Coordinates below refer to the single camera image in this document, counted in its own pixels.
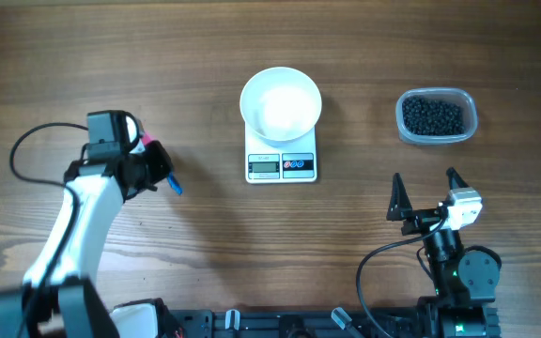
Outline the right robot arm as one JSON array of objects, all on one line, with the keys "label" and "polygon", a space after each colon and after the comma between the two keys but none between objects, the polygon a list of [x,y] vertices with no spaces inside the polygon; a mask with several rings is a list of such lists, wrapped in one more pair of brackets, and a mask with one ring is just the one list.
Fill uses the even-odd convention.
[{"label": "right robot arm", "polygon": [[394,174],[386,219],[401,221],[404,236],[422,238],[433,296],[421,297],[408,325],[414,337],[498,337],[495,301],[502,260],[492,250],[462,244],[460,231],[477,220],[483,199],[454,168],[446,172],[449,192],[434,208],[414,209],[403,180]]}]

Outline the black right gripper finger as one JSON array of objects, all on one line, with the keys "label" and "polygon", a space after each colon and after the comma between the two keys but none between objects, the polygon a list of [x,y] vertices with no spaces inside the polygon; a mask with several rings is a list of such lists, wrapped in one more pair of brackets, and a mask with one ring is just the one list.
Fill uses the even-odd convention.
[{"label": "black right gripper finger", "polygon": [[411,218],[412,214],[413,208],[408,198],[402,177],[399,173],[395,173],[393,176],[392,195],[386,214],[386,220],[391,222],[404,221]]},{"label": "black right gripper finger", "polygon": [[448,177],[448,184],[451,190],[466,189],[469,187],[469,184],[464,181],[454,167],[448,168],[446,175]]}]

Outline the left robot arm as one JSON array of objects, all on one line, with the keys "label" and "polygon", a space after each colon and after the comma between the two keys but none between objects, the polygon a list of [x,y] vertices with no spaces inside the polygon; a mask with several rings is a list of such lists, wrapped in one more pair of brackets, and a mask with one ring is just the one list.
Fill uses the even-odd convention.
[{"label": "left robot arm", "polygon": [[61,315],[55,337],[174,337],[180,325],[159,299],[108,311],[95,288],[103,246],[124,203],[155,190],[173,170],[157,141],[129,153],[74,161],[65,197],[38,259],[16,288],[0,289],[0,336],[39,337],[39,324]]}]

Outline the pink scoop with blue handle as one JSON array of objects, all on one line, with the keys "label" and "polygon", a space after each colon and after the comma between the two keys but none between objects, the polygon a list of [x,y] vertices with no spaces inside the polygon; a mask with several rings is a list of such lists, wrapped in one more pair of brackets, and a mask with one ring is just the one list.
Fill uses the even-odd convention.
[{"label": "pink scoop with blue handle", "polygon": [[165,177],[170,187],[178,195],[182,195],[183,190],[174,176],[173,163],[162,144],[152,139],[146,132],[141,136],[140,142],[144,146],[142,155],[146,164],[147,189],[155,192],[157,190],[155,185]]}]

